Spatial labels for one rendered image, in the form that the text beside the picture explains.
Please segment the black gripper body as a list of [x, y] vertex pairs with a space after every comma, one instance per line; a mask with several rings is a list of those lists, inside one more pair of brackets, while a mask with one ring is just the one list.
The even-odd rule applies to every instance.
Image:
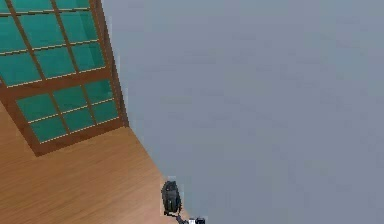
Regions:
[[166, 181], [161, 189], [164, 214], [180, 213], [182, 209], [181, 196], [175, 181]]

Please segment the brown door with green panes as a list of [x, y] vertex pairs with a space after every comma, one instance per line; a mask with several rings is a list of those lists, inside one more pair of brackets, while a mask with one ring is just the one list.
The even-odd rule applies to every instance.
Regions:
[[127, 125], [102, 0], [0, 0], [0, 102], [37, 156]]

